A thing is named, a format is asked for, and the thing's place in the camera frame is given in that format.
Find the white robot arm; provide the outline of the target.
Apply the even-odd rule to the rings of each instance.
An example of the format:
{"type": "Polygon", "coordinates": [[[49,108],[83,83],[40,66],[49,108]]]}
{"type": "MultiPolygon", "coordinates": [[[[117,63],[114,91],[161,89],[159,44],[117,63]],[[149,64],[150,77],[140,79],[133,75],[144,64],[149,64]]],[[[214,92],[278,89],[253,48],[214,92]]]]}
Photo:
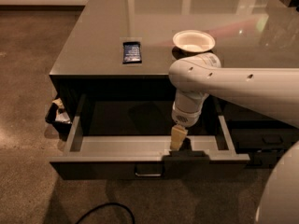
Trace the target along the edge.
{"type": "Polygon", "coordinates": [[[223,68],[208,52],[173,62],[169,80],[176,88],[172,119],[180,129],[172,132],[174,149],[199,119],[209,95],[299,127],[298,68],[223,68]]]}

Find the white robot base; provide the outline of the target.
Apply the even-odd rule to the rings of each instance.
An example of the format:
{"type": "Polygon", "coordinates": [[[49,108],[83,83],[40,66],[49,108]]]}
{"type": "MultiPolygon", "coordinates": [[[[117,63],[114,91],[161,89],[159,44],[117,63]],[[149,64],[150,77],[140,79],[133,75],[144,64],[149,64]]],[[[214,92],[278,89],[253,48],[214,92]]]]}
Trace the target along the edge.
{"type": "Polygon", "coordinates": [[[299,224],[299,141],[272,170],[254,224],[299,224]]]}

